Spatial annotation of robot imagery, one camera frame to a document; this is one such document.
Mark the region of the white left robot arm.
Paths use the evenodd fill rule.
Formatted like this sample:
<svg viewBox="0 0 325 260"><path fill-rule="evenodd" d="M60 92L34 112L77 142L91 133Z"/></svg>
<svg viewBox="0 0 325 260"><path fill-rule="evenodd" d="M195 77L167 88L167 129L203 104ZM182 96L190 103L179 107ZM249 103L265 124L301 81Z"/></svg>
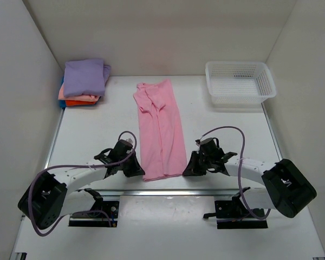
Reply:
<svg viewBox="0 0 325 260"><path fill-rule="evenodd" d="M67 215L85 213L108 217L102 210L102 196L89 185L117 174L143 176L136 158L136 144L119 139L85 165L51 166L38 173L18 202L18 208L30 219L35 232L45 237Z"/></svg>

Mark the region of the pink t-shirt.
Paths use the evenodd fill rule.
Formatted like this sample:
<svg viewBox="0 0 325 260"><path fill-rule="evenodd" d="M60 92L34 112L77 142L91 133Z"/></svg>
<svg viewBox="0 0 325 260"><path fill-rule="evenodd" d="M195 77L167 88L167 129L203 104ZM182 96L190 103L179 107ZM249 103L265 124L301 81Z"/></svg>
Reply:
<svg viewBox="0 0 325 260"><path fill-rule="evenodd" d="M133 97L138 108L143 180L181 176L187 166L187 155L171 80L139 83Z"/></svg>

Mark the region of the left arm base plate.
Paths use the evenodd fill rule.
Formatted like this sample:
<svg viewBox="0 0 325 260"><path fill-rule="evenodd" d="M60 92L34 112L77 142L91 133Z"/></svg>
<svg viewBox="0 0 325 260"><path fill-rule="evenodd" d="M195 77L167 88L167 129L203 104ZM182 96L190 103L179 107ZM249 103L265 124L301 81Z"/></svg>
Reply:
<svg viewBox="0 0 325 260"><path fill-rule="evenodd" d="M74 213L69 218L69 226L84 228L116 228L118 226L120 202L105 200L88 213Z"/></svg>

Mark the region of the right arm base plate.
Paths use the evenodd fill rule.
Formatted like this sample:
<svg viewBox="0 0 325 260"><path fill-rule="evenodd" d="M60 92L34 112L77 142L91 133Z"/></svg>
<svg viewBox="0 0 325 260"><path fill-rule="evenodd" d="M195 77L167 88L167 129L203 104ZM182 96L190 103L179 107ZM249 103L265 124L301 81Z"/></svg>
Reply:
<svg viewBox="0 0 325 260"><path fill-rule="evenodd" d="M267 229L266 220L254 218L249 211L233 200L215 200L215 212L205 213L204 220L215 218L218 230Z"/></svg>

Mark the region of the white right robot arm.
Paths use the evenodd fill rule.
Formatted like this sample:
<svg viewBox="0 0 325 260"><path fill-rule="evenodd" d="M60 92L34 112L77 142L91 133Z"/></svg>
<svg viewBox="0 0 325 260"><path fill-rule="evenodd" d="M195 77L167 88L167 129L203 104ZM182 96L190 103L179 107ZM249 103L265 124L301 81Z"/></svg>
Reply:
<svg viewBox="0 0 325 260"><path fill-rule="evenodd" d="M222 208L233 212L234 218L246 215L263 217L258 210L277 210L294 218L317 196L312 184L289 159L263 162L225 153L217 138L197 140L197 151L191 153L183 176L199 177L221 173L237 177L239 191L227 199Z"/></svg>

